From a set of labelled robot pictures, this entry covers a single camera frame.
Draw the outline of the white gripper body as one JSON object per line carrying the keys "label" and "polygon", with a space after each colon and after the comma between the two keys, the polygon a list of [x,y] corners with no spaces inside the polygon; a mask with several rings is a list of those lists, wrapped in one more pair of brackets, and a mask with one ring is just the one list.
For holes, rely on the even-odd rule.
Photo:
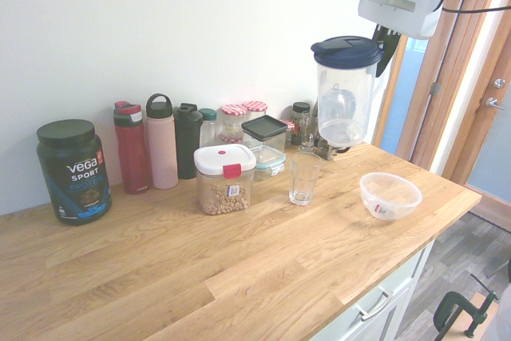
{"label": "white gripper body", "polygon": [[433,36],[442,0],[359,0],[358,15],[414,39]]}

